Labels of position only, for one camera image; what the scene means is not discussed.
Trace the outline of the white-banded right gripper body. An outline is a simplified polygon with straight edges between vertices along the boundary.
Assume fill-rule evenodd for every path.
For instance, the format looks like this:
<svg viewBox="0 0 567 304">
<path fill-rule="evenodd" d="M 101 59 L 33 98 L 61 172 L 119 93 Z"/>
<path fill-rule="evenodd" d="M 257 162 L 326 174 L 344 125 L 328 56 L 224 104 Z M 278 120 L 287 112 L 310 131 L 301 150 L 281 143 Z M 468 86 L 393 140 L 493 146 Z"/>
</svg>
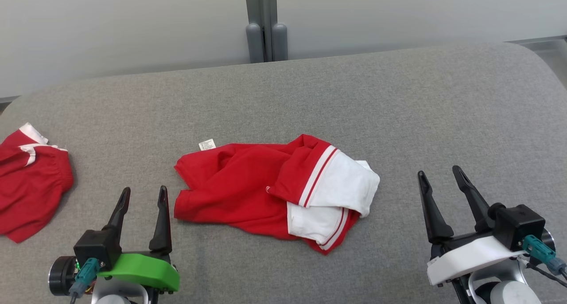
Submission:
<svg viewBox="0 0 567 304">
<path fill-rule="evenodd" d="M 431 285 L 486 269 L 522 253 L 522 250 L 510 251 L 495 237 L 478 238 L 452 251 L 442 251 L 441 244 L 431 246 L 432 258 L 427 262 L 427 277 Z"/>
</svg>

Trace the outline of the grey partition post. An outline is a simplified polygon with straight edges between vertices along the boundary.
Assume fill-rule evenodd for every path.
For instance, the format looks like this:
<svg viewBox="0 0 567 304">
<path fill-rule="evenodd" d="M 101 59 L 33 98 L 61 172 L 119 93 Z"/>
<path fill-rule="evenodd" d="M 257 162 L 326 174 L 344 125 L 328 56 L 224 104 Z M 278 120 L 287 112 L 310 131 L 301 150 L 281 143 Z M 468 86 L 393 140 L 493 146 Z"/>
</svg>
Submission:
<svg viewBox="0 0 567 304">
<path fill-rule="evenodd" d="M 265 0 L 267 21 L 267 49 L 269 60 L 273 62 L 288 60 L 287 26 L 278 21 L 277 0 Z"/>
<path fill-rule="evenodd" d="M 245 28 L 251 63 L 264 63 L 265 42 L 262 0 L 246 0 L 248 25 Z"/>
</svg>

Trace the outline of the red shorts with white trim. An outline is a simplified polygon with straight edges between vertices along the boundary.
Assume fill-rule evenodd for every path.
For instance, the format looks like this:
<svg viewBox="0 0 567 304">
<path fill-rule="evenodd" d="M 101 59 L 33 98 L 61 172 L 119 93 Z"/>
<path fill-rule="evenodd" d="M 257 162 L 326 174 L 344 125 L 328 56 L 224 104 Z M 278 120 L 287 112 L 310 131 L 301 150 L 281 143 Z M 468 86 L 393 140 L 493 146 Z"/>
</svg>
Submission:
<svg viewBox="0 0 567 304">
<path fill-rule="evenodd" d="M 22 243 L 44 229 L 73 183 L 69 152 L 21 126 L 0 143 L 0 236 Z"/>
</svg>

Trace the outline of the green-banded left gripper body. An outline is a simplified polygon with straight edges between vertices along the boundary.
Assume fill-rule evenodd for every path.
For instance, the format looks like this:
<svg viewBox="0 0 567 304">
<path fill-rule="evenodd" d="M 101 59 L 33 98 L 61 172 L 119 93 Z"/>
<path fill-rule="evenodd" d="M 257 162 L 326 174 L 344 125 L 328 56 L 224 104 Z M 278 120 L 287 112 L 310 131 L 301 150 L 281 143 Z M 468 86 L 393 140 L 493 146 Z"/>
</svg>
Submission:
<svg viewBox="0 0 567 304">
<path fill-rule="evenodd" d="M 49 270 L 55 296 L 159 296 L 179 291 L 180 274 L 168 255 L 121 254 L 112 270 L 89 259 L 80 266 L 75 256 L 61 256 Z"/>
</svg>

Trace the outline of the red and white t-shirt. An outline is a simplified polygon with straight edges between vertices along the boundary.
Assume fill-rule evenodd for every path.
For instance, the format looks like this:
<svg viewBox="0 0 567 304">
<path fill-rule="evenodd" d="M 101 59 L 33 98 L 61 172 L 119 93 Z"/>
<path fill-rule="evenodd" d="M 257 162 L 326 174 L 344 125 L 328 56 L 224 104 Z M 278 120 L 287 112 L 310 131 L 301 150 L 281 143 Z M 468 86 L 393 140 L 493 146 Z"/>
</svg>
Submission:
<svg viewBox="0 0 567 304">
<path fill-rule="evenodd" d="M 186 154 L 175 170 L 186 183 L 174 218 L 305 241 L 328 255 L 367 217 L 380 177 L 325 140 L 229 143 Z"/>
</svg>

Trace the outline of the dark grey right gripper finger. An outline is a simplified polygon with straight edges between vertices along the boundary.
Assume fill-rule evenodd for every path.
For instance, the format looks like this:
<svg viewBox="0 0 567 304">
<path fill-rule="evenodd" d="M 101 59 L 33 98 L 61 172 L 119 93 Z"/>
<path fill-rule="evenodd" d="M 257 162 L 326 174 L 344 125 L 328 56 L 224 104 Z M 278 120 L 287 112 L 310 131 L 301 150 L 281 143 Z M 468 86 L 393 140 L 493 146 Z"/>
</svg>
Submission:
<svg viewBox="0 0 567 304">
<path fill-rule="evenodd" d="M 419 171 L 418 180 L 428 241 L 431 244 L 441 244 L 451 239 L 454 231 L 441 215 L 441 211 L 433 199 L 431 183 L 424 171 Z"/>
<path fill-rule="evenodd" d="M 488 216 L 489 205 L 476 189 L 470 179 L 466 176 L 459 165 L 452 167 L 452 173 L 456 179 L 457 186 L 465 195 L 470 210 L 473 213 L 476 233 L 484 233 L 494 228 L 494 220 Z"/>
</svg>

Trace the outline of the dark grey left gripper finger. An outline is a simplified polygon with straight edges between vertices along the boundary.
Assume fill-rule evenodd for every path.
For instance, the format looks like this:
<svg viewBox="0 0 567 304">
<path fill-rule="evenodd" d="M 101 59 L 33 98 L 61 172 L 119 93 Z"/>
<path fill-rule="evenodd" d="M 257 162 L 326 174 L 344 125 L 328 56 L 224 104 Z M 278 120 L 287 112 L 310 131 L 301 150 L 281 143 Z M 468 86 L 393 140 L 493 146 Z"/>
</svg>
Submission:
<svg viewBox="0 0 567 304">
<path fill-rule="evenodd" d="M 124 221 L 124 216 L 126 215 L 129 209 L 129 203 L 130 203 L 130 188 L 125 187 L 122 190 L 122 193 L 116 203 L 115 209 L 113 210 L 107 225 L 103 227 L 104 231 L 109 231 L 113 234 L 115 241 L 117 243 L 120 243 L 121 240 L 122 225 Z"/>
<path fill-rule="evenodd" d="M 168 255 L 172 252 L 171 218 L 167 187 L 162 185 L 159 190 L 157 206 L 159 209 L 154 235 L 148 248 L 151 253 Z"/>
</svg>

